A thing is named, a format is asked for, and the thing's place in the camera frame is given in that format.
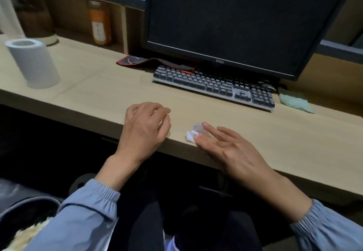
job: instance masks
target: orange bottle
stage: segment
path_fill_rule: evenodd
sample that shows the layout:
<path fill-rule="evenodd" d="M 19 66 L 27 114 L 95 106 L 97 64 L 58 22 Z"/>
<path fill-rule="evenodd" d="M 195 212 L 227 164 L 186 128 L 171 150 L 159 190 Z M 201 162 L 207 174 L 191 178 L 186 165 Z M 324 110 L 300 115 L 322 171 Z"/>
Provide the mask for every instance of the orange bottle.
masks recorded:
<path fill-rule="evenodd" d="M 92 22 L 93 40 L 98 45 L 107 45 L 112 41 L 110 7 L 107 3 L 89 0 L 88 12 Z"/>

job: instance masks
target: green rag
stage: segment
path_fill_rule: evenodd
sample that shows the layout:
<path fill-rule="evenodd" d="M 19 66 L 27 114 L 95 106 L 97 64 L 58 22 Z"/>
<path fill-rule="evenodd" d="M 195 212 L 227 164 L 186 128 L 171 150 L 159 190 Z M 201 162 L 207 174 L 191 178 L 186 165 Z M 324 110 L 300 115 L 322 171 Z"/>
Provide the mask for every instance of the green rag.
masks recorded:
<path fill-rule="evenodd" d="M 299 109 L 301 111 L 314 113 L 310 108 L 305 96 L 299 92 L 288 91 L 283 88 L 278 89 L 280 101 L 288 107 Z"/>

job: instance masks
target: white roll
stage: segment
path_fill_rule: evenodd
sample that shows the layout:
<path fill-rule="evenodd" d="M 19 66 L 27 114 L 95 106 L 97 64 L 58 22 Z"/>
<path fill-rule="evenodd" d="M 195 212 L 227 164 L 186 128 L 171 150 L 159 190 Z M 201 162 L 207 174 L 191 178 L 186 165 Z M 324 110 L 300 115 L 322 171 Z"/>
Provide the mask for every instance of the white roll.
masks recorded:
<path fill-rule="evenodd" d="M 21 73 L 32 89 L 45 89 L 61 80 L 57 69 L 42 42 L 33 39 L 15 39 L 5 42 Z"/>

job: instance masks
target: monitor screen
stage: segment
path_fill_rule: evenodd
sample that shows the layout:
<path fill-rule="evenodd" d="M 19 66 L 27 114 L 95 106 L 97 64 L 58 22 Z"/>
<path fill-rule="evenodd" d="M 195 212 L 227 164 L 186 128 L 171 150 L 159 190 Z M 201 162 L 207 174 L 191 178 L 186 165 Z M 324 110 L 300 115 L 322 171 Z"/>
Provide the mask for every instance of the monitor screen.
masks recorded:
<path fill-rule="evenodd" d="M 297 79 L 344 0 L 146 0 L 146 45 Z"/>

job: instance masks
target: light blue sleeve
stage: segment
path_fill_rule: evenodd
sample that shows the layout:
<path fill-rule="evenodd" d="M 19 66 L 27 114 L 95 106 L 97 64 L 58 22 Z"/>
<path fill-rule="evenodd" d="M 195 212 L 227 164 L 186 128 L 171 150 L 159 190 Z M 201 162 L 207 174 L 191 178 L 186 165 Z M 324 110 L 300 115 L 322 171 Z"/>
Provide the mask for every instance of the light blue sleeve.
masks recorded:
<path fill-rule="evenodd" d="M 305 217 L 291 228 L 302 251 L 363 250 L 363 227 L 315 199 Z"/>
<path fill-rule="evenodd" d="M 119 197 L 120 193 L 90 180 L 61 204 L 24 251 L 103 250 L 116 223 Z"/>

